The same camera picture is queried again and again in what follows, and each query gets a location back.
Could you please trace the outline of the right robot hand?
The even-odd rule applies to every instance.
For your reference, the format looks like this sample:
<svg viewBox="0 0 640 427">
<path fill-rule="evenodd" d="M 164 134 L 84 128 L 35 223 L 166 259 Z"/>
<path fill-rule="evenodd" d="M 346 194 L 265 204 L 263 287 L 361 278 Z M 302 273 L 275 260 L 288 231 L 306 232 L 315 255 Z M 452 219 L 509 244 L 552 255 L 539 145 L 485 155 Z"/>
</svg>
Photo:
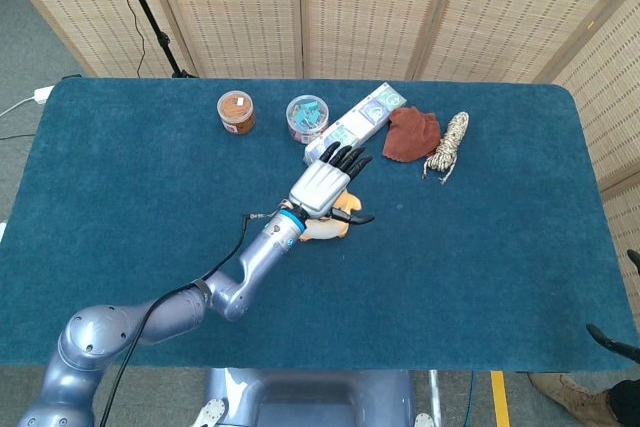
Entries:
<svg viewBox="0 0 640 427">
<path fill-rule="evenodd" d="M 593 340 L 609 352 L 631 360 L 636 364 L 640 363 L 640 350 L 638 347 L 608 337 L 594 324 L 588 323 L 586 329 Z"/>
</svg>

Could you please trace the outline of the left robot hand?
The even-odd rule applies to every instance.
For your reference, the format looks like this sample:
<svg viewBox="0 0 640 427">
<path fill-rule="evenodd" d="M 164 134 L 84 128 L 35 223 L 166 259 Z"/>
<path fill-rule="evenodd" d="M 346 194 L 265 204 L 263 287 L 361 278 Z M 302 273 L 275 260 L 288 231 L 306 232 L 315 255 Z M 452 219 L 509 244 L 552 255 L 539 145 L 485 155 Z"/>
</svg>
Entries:
<svg viewBox="0 0 640 427">
<path fill-rule="evenodd" d="M 331 143 L 311 163 L 288 194 L 290 207 L 285 208 L 305 230 L 305 222 L 329 217 L 351 225 L 364 225 L 374 220 L 371 214 L 352 215 L 333 205 L 350 182 L 372 160 L 362 157 L 364 147 Z"/>
</svg>

